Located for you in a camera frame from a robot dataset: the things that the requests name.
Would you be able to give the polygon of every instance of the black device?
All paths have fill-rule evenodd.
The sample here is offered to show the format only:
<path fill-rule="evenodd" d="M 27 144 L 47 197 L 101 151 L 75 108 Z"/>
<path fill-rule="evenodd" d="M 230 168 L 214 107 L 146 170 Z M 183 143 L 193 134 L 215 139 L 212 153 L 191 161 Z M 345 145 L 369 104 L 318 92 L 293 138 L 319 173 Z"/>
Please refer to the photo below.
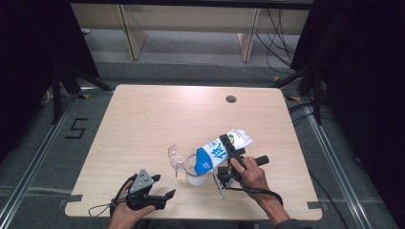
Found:
<path fill-rule="evenodd" d="M 129 177 L 118 191 L 116 197 L 111 200 L 110 215 L 114 213 L 117 205 L 121 203 L 119 202 L 119 200 L 123 198 L 121 192 L 125 185 L 130 181 L 134 182 L 125 194 L 125 200 L 123 200 L 130 209 L 137 211 L 146 206 L 154 205 L 156 210 L 163 210 L 166 206 L 166 201 L 175 195 L 176 189 L 167 192 L 164 196 L 150 196 L 149 192 L 152 189 L 153 184 L 159 180 L 160 175 L 154 175 L 151 177 L 145 169 L 141 169 L 138 174 Z"/>
<path fill-rule="evenodd" d="M 224 147 L 226 148 L 226 151 L 228 153 L 228 159 L 227 159 L 227 166 L 218 167 L 218 179 L 219 179 L 220 183 L 222 184 L 223 188 L 229 189 L 231 183 L 234 180 L 235 181 L 242 180 L 241 175 L 238 173 L 238 171 L 236 171 L 235 168 L 233 168 L 232 164 L 230 163 L 230 159 L 235 158 L 236 160 L 238 160 L 239 163 L 242 164 L 242 166 L 244 166 L 244 164 L 242 163 L 242 158 L 243 158 L 242 155 L 244 153 L 246 153 L 246 151 L 245 151 L 245 148 L 236 150 L 235 147 L 230 142 L 229 137 L 227 135 L 221 135 L 220 141 L 223 143 Z M 255 158 L 255 160 L 259 166 L 267 164 L 269 162 L 267 156 L 260 156 L 258 158 Z"/>
<path fill-rule="evenodd" d="M 230 163 L 231 158 L 235 158 L 238 160 L 239 163 L 242 164 L 242 166 L 245 167 L 245 165 L 242 162 L 243 154 L 245 153 L 245 148 L 241 148 L 239 150 L 236 150 L 235 147 L 232 145 L 232 143 L 229 140 L 228 135 L 221 135 L 220 136 L 220 141 L 223 143 L 223 145 L 226 148 L 226 151 L 228 153 L 228 159 L 227 159 L 227 166 L 219 166 L 218 167 L 218 174 L 214 175 L 214 177 L 218 177 L 218 180 L 222 184 L 222 189 L 226 190 L 233 190 L 233 191 L 244 191 L 247 193 L 251 194 L 267 194 L 274 196 L 277 198 L 281 205 L 283 205 L 283 199 L 281 198 L 280 195 L 278 195 L 275 192 L 269 191 L 269 190 L 264 190 L 264 189 L 256 189 L 256 188 L 251 188 L 243 185 L 243 188 L 232 188 L 230 187 L 232 185 L 233 181 L 243 181 L 242 176 L 236 171 L 236 169 L 232 166 Z M 258 166 L 264 165 L 269 163 L 268 157 L 267 156 L 260 156 L 255 158 L 256 163 Z"/>

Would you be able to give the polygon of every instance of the tabletop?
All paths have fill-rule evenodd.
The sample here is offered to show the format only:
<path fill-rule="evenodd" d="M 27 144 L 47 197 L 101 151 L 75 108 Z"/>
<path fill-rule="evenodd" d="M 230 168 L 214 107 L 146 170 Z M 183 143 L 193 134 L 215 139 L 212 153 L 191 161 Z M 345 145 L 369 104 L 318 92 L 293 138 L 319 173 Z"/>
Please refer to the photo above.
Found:
<path fill-rule="evenodd" d="M 236 101 L 228 102 L 229 96 Z M 72 192 L 82 200 L 69 202 L 66 214 L 89 216 L 91 207 L 108 203 L 143 168 L 151 176 L 161 175 L 151 195 L 176 189 L 165 209 L 149 219 L 267 219 L 246 193 L 227 190 L 221 198 L 213 178 L 192 186 L 182 172 L 176 177 L 169 162 L 171 145 L 195 151 L 232 129 L 246 131 L 253 140 L 245 156 L 268 156 L 269 163 L 261 167 L 289 215 L 320 219 L 320 209 L 308 208 L 318 199 L 279 89 L 159 85 L 117 87 Z"/>

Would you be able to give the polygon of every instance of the gray carpet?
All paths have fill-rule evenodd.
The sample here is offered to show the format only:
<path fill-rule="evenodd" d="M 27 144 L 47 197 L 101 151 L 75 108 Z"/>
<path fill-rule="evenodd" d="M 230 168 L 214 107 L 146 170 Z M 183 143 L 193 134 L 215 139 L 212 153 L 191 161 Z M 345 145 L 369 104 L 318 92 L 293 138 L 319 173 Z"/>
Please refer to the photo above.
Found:
<path fill-rule="evenodd" d="M 116 86 L 121 83 L 130 84 L 162 84 L 162 85 L 205 85 L 205 86 L 237 86 L 237 87 L 269 87 L 274 82 L 271 80 L 278 75 L 269 68 L 247 68 L 243 70 L 250 73 L 265 74 L 265 78 L 256 74 L 243 73 L 234 69 L 218 66 L 201 65 L 170 65 L 170 64 L 118 64 L 96 63 L 103 82 Z M 79 80 L 83 86 L 92 86 Z M 285 86 L 283 93 L 287 96 L 296 95 L 295 89 L 299 81 L 294 81 Z M 91 93 L 88 99 L 78 98 L 69 111 L 57 139 L 54 142 L 41 170 L 32 183 L 32 189 L 24 198 L 17 211 L 10 228 L 106 228 L 106 218 L 69 218 L 64 214 L 59 201 L 66 199 L 69 191 L 73 189 L 75 181 L 83 166 L 86 155 L 96 135 L 99 123 L 105 113 L 111 94 Z M 289 107 L 297 102 L 288 102 Z M 39 147 L 52 121 L 52 103 L 46 105 L 38 116 L 32 121 L 26 135 L 21 139 L 19 148 L 11 152 L 0 166 L 0 203 L 7 199 L 10 189 L 22 177 L 31 158 Z M 378 193 L 373 188 L 361 164 L 353 161 L 355 153 L 348 144 L 347 139 L 339 128 L 338 122 L 333 120 L 330 109 L 322 107 L 323 127 L 327 132 L 330 143 L 338 154 L 355 192 L 360 197 L 374 228 L 396 228 L 390 214 L 381 201 Z M 304 115 L 300 109 L 291 114 L 291 119 Z M 77 135 L 70 131 L 76 118 L 88 118 L 87 121 L 77 122 L 76 127 L 85 128 L 82 138 L 67 139 L 66 136 Z M 301 144 L 306 162 L 314 176 L 319 179 L 341 212 L 349 228 L 357 228 L 347 203 L 334 179 L 324 153 L 316 139 L 307 118 L 297 125 L 295 130 Z M 331 205 L 326 194 L 313 182 L 316 194 L 324 204 L 323 217 L 318 221 L 302 221 L 303 226 L 312 228 L 344 228 L 342 220 Z M 53 190 L 47 193 L 43 188 Z M 163 220 L 154 221 L 154 228 L 180 228 L 170 227 L 173 223 Z M 182 228 L 237 228 L 235 222 L 206 221 L 201 223 L 185 223 Z M 268 221 L 260 221 L 260 228 L 271 228 Z"/>

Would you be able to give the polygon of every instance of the hole in table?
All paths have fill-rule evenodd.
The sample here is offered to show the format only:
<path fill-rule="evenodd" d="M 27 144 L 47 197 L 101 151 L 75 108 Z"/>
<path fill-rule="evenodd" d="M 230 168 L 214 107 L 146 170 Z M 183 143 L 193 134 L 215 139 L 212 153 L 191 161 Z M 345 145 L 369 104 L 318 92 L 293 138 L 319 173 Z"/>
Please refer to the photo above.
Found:
<path fill-rule="evenodd" d="M 236 97 L 235 97 L 234 95 L 228 95 L 228 96 L 226 97 L 226 101 L 227 101 L 228 103 L 234 103 L 234 102 L 236 102 Z"/>

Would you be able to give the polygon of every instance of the metal rail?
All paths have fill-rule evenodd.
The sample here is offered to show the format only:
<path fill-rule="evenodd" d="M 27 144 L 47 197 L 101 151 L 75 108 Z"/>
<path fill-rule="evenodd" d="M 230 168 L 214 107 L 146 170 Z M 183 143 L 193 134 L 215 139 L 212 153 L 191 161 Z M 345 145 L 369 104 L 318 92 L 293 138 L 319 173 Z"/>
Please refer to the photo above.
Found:
<path fill-rule="evenodd" d="M 309 100 L 303 97 L 303 102 L 309 102 Z M 306 107 L 305 108 L 306 114 L 312 114 L 312 108 Z M 349 179 L 346 176 L 345 171 L 342 168 L 342 165 L 337 158 L 336 153 L 334 152 L 333 148 L 330 145 L 330 142 L 327 138 L 327 135 L 324 132 L 324 129 L 321 125 L 318 125 L 315 118 L 311 115 L 309 117 L 309 123 L 312 127 L 312 130 L 315 132 L 316 138 L 318 139 L 322 150 L 327 158 L 327 161 L 330 165 L 330 168 L 333 172 L 334 177 L 336 178 L 337 184 L 345 198 L 346 202 L 348 203 L 349 209 L 352 212 L 354 221 L 357 224 L 358 228 L 373 228 L 369 218 L 364 211 L 363 205 L 360 202 L 357 194 L 352 188 Z"/>
<path fill-rule="evenodd" d="M 37 150 L 35 156 L 33 157 L 30 165 L 28 166 L 26 172 L 15 186 L 12 191 L 9 199 L 6 204 L 2 207 L 0 211 L 0 228 L 6 229 L 9 227 L 12 218 L 17 212 L 21 202 L 24 199 L 24 196 L 27 194 L 33 180 L 35 179 L 39 169 L 41 168 L 42 163 L 44 162 L 48 152 L 50 151 L 54 140 L 56 139 L 57 133 L 60 130 L 60 127 L 64 123 L 66 115 L 72 105 L 75 103 L 77 94 L 71 94 L 63 109 L 60 118 L 51 126 L 44 140 L 42 141 L 39 149 Z"/>

